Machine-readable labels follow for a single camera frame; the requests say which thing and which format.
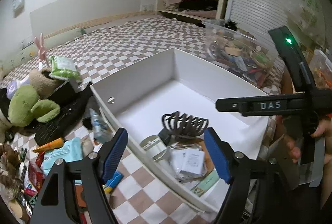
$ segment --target bed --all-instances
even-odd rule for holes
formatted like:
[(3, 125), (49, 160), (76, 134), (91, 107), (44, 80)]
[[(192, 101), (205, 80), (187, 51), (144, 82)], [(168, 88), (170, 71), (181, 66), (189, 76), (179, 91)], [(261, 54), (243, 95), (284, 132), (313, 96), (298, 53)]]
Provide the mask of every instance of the bed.
[[(204, 28), (176, 19), (155, 17), (95, 30), (49, 50), (48, 56), (62, 55), (72, 58), (80, 71), (83, 79), (81, 87), (84, 88), (89, 81), (95, 83), (126, 66), (171, 47), (206, 59), (204, 42)], [(23, 79), (32, 69), (38, 68), (38, 63), (39, 59), (34, 58), (12, 70), (4, 78), (1, 87), (6, 87), (12, 80)], [(274, 67), (262, 90), (270, 95), (279, 94), (281, 77), (282, 72)], [(275, 124), (275, 117), (270, 117), (259, 154), (262, 159), (266, 157)], [(89, 135), (88, 131), (79, 123), (66, 138), (83, 138), (86, 135)], [(16, 134), (12, 147), (19, 150), (27, 148), (26, 161), (35, 160), (37, 157), (37, 154), (30, 151), (37, 147), (34, 135), (26, 137)], [(161, 223), (169, 218), (169, 222), (165, 223), (188, 223), (193, 219), (197, 220), (195, 223), (205, 223), (215, 216), (190, 208), (149, 173), (128, 149), (118, 169), (125, 175), (125, 179), (113, 193), (116, 201), (112, 208), (122, 224), (130, 221), (142, 223), (140, 221), (143, 219), (147, 223)]]

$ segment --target white box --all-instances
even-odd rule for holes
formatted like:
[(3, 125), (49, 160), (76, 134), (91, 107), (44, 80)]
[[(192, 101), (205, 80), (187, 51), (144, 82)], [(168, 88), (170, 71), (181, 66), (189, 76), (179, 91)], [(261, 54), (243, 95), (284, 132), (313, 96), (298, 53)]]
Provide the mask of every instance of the white box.
[[(139, 143), (162, 129), (163, 114), (180, 111), (209, 119), (218, 136), (234, 151), (256, 159), (268, 117), (242, 117), (215, 109), (219, 98), (266, 95), (241, 78), (208, 61), (171, 48), (115, 72), (91, 86), (109, 123), (127, 129), (128, 147), (165, 185), (201, 211), (219, 208), (192, 194), (148, 158)], [(220, 202), (224, 192), (218, 193)]]

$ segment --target orange tube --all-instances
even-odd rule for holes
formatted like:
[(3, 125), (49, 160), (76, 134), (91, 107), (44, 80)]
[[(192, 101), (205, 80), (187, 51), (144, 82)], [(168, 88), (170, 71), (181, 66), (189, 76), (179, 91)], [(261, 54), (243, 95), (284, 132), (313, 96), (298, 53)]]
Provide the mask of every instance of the orange tube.
[(38, 152), (42, 152), (42, 151), (48, 151), (48, 150), (52, 150), (52, 149), (56, 149), (56, 148), (61, 148), (64, 144), (64, 139), (63, 138), (59, 138), (59, 139), (56, 139), (52, 142), (49, 142), (47, 144), (44, 144), (34, 150), (32, 150), (33, 152), (35, 153), (38, 153)]

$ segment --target blue paper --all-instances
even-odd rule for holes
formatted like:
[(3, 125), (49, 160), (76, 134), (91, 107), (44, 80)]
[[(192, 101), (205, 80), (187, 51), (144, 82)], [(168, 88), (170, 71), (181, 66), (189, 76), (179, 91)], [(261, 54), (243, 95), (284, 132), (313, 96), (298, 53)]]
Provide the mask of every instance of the blue paper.
[(41, 168), (44, 171), (44, 174), (48, 175), (57, 159), (64, 159), (66, 162), (72, 162), (81, 160), (82, 158), (81, 141), (79, 137), (75, 137), (70, 141), (65, 142), (61, 148), (46, 152)]

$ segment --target drawer screw hole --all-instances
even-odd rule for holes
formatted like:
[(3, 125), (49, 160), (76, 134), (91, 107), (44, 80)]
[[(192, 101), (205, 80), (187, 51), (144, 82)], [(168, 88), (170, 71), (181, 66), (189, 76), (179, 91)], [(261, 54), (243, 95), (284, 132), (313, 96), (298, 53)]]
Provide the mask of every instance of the drawer screw hole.
[(110, 98), (108, 99), (107, 103), (108, 103), (108, 104), (113, 104), (113, 103), (114, 103), (114, 100), (115, 100), (115, 98), (110, 97)]

